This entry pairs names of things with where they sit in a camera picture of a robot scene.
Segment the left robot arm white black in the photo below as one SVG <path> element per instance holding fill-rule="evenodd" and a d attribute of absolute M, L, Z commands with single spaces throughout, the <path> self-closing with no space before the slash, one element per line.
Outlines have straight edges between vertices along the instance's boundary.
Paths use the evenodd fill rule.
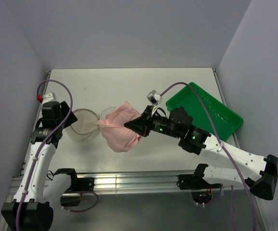
<path fill-rule="evenodd" d="M 1 214 L 12 231 L 47 231 L 53 222 L 53 209 L 62 195 L 79 186 L 73 168 L 58 169 L 45 184 L 50 162 L 62 138 L 63 129 L 77 121 L 66 102 L 43 102 L 41 127 L 31 134 L 28 163 L 11 202 L 2 205 Z"/>

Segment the green plastic tray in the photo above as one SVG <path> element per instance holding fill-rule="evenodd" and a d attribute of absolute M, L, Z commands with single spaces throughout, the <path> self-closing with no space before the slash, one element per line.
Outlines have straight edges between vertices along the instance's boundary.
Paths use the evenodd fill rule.
<path fill-rule="evenodd" d="M 228 138 L 243 124 L 243 119 L 223 103 L 206 92 L 194 82 L 189 85 L 197 92 L 209 113 L 217 134 L 222 141 Z M 170 112 L 175 108 L 184 107 L 193 118 L 193 125 L 214 134 L 213 127 L 196 95 L 188 87 L 184 87 L 165 103 Z"/>

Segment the aluminium mounting rail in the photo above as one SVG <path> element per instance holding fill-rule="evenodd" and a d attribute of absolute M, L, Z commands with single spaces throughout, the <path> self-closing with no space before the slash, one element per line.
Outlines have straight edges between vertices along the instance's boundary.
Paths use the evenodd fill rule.
<path fill-rule="evenodd" d="M 53 178 L 46 172 L 28 171 L 12 180 L 9 194 L 13 202 L 50 202 L 61 196 L 80 194 L 172 193 L 199 191 L 223 186 L 243 187 L 235 169 L 209 166 L 206 173 L 190 171 L 148 171 L 127 173 L 76 173 L 73 168 L 58 169 Z"/>

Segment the pink bra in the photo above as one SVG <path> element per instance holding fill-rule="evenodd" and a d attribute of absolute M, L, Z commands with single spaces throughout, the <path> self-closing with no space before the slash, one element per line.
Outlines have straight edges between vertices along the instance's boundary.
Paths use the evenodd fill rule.
<path fill-rule="evenodd" d="M 98 121 L 101 134 L 111 150 L 116 153 L 128 152 L 138 144 L 141 136 L 124 126 L 138 117 L 140 113 L 126 101 L 105 119 Z"/>

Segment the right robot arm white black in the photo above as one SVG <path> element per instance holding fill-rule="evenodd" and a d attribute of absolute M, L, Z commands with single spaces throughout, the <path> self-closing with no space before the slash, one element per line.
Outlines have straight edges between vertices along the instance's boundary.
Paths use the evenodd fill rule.
<path fill-rule="evenodd" d="M 233 165 L 233 168 L 220 168 L 198 164 L 191 177 L 195 189 L 221 184 L 245 186 L 256 197 L 273 200 L 278 181 L 276 156 L 255 155 L 219 141 L 215 135 L 193 125 L 192 121 L 183 107 L 173 109 L 169 117 L 165 117 L 153 115 L 152 106 L 147 106 L 138 118 L 126 122 L 124 126 L 142 137 L 154 131 L 177 138 L 179 147 L 188 153 Z"/>

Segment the round mesh laundry bag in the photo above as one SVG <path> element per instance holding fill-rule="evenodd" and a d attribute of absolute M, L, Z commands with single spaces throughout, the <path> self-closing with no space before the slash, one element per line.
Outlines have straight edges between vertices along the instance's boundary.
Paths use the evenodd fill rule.
<path fill-rule="evenodd" d="M 68 137 L 72 141 L 80 142 L 96 135 L 100 129 L 98 121 L 104 120 L 115 109 L 116 107 L 108 107 L 99 114 L 85 108 L 75 110 L 77 121 L 65 129 Z"/>

